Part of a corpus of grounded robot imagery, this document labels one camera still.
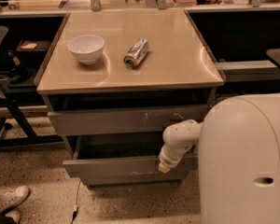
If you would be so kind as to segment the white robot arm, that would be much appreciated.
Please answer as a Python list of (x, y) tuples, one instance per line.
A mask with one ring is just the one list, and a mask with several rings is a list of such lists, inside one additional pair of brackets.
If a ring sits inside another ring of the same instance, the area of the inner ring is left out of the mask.
[(226, 99), (162, 138), (165, 174), (198, 147), (202, 224), (280, 224), (280, 93)]

